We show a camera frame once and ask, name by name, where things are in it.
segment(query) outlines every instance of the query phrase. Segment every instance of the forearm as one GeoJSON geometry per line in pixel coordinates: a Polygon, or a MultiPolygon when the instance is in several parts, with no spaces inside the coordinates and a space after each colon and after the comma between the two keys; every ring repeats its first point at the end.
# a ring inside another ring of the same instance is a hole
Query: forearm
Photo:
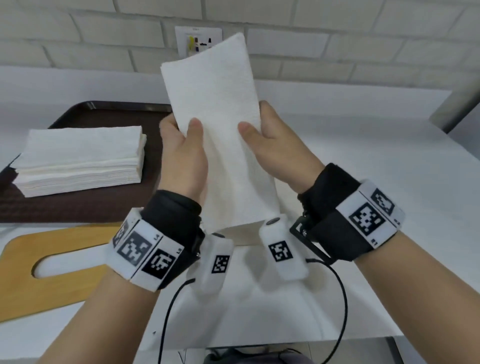
{"type": "Polygon", "coordinates": [[[132,363],[157,298],[109,269],[38,363],[132,363]]]}
{"type": "Polygon", "coordinates": [[[480,362],[480,294],[398,233],[356,264],[428,363],[480,362]]]}

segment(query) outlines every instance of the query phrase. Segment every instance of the wall outlet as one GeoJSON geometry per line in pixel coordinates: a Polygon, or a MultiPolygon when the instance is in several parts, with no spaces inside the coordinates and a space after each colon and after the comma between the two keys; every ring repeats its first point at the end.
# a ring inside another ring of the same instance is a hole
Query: wall outlet
{"type": "Polygon", "coordinates": [[[176,26],[175,36],[180,58],[187,58],[213,47],[223,40],[221,28],[176,26]]]}

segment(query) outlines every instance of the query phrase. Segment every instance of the right hand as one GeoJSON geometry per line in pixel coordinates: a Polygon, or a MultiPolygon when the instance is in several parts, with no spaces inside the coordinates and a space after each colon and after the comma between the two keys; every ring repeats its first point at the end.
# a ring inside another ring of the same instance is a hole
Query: right hand
{"type": "Polygon", "coordinates": [[[288,183],[296,193],[304,193],[325,166],[266,101],[260,101],[260,118],[261,134],[250,123],[241,121],[240,135],[267,173],[288,183]]]}

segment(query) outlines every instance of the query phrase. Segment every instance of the brown tray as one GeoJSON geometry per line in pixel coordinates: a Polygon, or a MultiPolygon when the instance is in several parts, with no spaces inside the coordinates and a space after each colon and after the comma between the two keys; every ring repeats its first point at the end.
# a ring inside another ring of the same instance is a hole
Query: brown tray
{"type": "Polygon", "coordinates": [[[72,106],[49,129],[141,125],[147,135],[142,182],[122,186],[25,198],[13,180],[16,172],[0,172],[0,223],[116,222],[132,207],[145,206],[160,174],[162,140],[158,123],[170,105],[87,101],[72,106]]]}

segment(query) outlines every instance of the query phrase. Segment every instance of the white paper sheet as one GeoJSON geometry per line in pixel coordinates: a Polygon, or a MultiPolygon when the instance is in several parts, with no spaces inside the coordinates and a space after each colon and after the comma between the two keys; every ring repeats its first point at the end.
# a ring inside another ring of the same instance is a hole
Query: white paper sheet
{"type": "Polygon", "coordinates": [[[204,125],[208,194],[202,212],[208,233],[279,214],[275,184],[241,139],[237,124],[260,128],[258,98],[243,34],[193,57],[163,63],[162,75],[178,126],[204,125]]]}

